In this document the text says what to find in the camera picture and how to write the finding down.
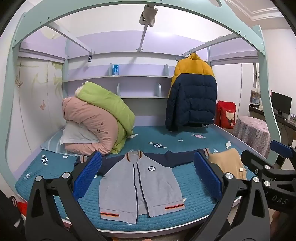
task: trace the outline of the ceiling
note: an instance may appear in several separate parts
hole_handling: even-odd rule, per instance
[[[28,0],[34,5],[42,0]],[[250,27],[262,29],[290,28],[287,21],[271,0],[224,0],[234,13]]]

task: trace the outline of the ceiling molding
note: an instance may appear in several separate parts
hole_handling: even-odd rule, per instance
[[[283,15],[276,7],[270,7],[251,11],[247,6],[242,4],[239,0],[226,0],[232,6],[244,13],[251,21],[258,21],[268,18],[283,18]]]

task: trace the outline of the shelf bracket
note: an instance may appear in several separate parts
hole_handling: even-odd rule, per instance
[[[202,49],[205,49],[207,47],[210,47],[210,46],[213,46],[213,45],[216,45],[216,44],[220,44],[220,43],[223,43],[223,42],[226,42],[226,41],[229,41],[229,40],[233,40],[233,39],[237,39],[239,38],[239,36],[237,36],[236,34],[229,34],[229,35],[226,35],[226,36],[223,36],[223,37],[219,37],[217,39],[214,39],[212,41],[209,41],[209,42],[206,42],[196,48],[193,48],[193,49],[190,49],[188,50],[187,52],[183,53],[182,55],[183,56],[187,56],[191,53],[194,53],[194,52],[197,52],[199,50],[202,50]]]
[[[155,6],[154,4],[149,5],[150,8],[154,8],[154,6]],[[142,32],[142,38],[141,38],[140,46],[139,46],[139,48],[136,49],[137,52],[143,51],[142,45],[143,45],[143,42],[144,42],[145,34],[147,32],[147,28],[148,28],[148,24],[145,24],[143,32]]]
[[[164,69],[163,69],[163,75],[164,76],[170,76],[170,66],[168,64],[166,64]]]
[[[117,95],[120,96],[120,83],[117,84]]]
[[[161,85],[157,83],[155,86],[155,96],[160,97],[160,94],[161,94]]]
[[[58,32],[60,35],[66,37],[67,39],[71,40],[73,43],[77,44],[81,48],[85,49],[89,52],[90,55],[92,55],[91,48],[81,42],[78,38],[76,38],[73,34],[71,34],[68,30],[61,27],[60,25],[56,24],[55,22],[49,23],[47,27],[51,28],[52,30]]]
[[[109,64],[109,69],[108,69],[108,74],[109,74],[109,75],[112,75],[112,73],[113,73],[113,64],[110,63],[110,64]]]

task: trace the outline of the jacket zipper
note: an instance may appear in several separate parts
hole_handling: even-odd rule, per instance
[[[138,192],[137,192],[137,187],[136,187],[135,165],[134,164],[133,164],[133,184],[135,186],[135,191],[136,191],[136,201],[137,201],[137,219],[136,219],[136,223],[137,223],[138,222],[138,214],[139,214],[139,205],[138,205]]]
[[[143,196],[143,199],[144,199],[144,203],[145,203],[145,206],[146,206],[146,209],[147,209],[147,215],[148,215],[148,217],[150,217],[149,210],[148,210],[148,205],[147,205],[147,202],[145,200],[144,193],[143,193],[143,188],[142,188],[142,184],[141,184],[141,176],[140,176],[140,170],[139,170],[138,163],[137,163],[137,169],[138,169],[138,173],[139,173],[139,183],[140,183],[141,193],[142,193],[142,196]]]

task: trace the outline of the gray zip-up jacket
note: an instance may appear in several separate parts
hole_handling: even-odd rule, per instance
[[[199,149],[183,154],[170,151],[166,154],[143,154],[136,151],[125,156],[103,159],[101,171],[108,170],[108,163],[114,163],[114,160],[116,164],[100,181],[101,218],[136,223],[138,215],[155,217],[185,209],[172,167],[192,162],[196,151],[202,151],[207,156],[207,151],[205,153]],[[166,166],[148,156],[159,159]]]

